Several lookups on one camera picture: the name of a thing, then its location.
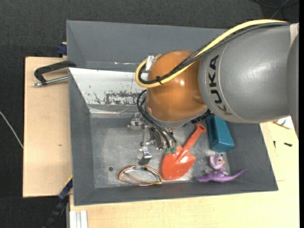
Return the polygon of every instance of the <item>black carpet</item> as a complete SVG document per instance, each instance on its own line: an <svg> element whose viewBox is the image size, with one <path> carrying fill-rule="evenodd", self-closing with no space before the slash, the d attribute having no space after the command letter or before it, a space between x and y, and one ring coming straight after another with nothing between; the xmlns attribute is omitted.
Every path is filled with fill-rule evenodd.
<svg viewBox="0 0 304 228"><path fill-rule="evenodd" d="M272 16L299 22L299 4L291 6L297 0L286 1L0 0L0 111L22 140L23 58L58 57L67 19L205 28ZM56 198L22 199L22 159L22 149L0 116L1 228L40 228L56 204ZM65 227L64 217L56 227Z"/></svg>

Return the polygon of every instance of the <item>orange toy shovel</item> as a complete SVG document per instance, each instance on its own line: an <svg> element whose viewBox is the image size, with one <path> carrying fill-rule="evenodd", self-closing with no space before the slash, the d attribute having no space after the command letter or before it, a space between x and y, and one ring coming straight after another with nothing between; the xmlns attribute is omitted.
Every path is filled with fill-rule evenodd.
<svg viewBox="0 0 304 228"><path fill-rule="evenodd" d="M167 180L175 180L185 175L196 161L196 158L189 153L190 148L197 141L206 129L203 125L197 124L192 136L185 143L184 147L177 148L175 154L168 153L163 158L162 174Z"/></svg>

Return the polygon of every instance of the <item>purple lizard toy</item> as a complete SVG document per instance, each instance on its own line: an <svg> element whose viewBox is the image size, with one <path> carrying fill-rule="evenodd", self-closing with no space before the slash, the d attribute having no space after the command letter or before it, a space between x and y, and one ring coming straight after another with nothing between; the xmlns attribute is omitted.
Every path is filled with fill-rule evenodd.
<svg viewBox="0 0 304 228"><path fill-rule="evenodd" d="M248 169L243 169L239 171L238 173L232 175L232 176L226 176L222 170L216 171L216 173L212 173L210 171L207 171L207 176L198 176L196 180L200 182L207 182L207 181L216 181L216 182L226 182L231 181L237 178L240 174L242 174L244 171L247 171Z"/></svg>

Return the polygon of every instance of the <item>wooden table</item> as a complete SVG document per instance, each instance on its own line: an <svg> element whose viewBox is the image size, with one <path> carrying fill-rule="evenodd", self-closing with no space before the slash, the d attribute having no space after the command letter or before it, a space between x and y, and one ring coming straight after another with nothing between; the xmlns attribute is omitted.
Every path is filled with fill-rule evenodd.
<svg viewBox="0 0 304 228"><path fill-rule="evenodd" d="M67 82L34 88L36 68L66 58L28 57L25 72L23 197L58 195L72 174ZM49 73L54 78L66 75ZM90 228L299 227L299 141L294 130L261 124L279 191L74 206Z"/></svg>

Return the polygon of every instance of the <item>screw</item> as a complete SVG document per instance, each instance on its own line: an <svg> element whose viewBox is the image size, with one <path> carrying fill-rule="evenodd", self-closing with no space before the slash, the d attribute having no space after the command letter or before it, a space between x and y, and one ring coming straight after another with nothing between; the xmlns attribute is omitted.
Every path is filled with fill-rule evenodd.
<svg viewBox="0 0 304 228"><path fill-rule="evenodd" d="M284 144L287 145L287 146L289 146L289 147L293 146L291 143L287 143L287 142L285 142Z"/></svg>

